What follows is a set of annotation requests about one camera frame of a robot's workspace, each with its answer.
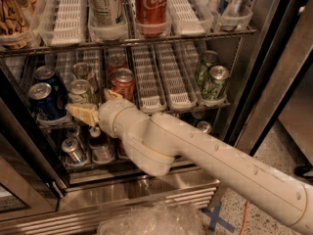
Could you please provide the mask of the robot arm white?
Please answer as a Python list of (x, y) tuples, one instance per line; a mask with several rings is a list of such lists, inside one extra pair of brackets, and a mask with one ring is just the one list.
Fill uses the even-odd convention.
[(182, 156), (286, 227), (313, 235), (313, 186), (166, 113), (147, 115), (124, 98), (97, 106), (69, 103), (67, 112), (122, 141), (127, 157), (151, 176), (164, 176)]

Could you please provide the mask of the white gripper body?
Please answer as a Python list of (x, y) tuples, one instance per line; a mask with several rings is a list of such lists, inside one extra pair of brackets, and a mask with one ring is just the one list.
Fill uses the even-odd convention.
[(135, 105), (126, 99), (111, 99), (104, 103), (98, 111), (98, 125), (102, 131), (112, 138), (117, 135), (113, 130), (113, 124), (116, 117), (128, 108), (134, 108)]

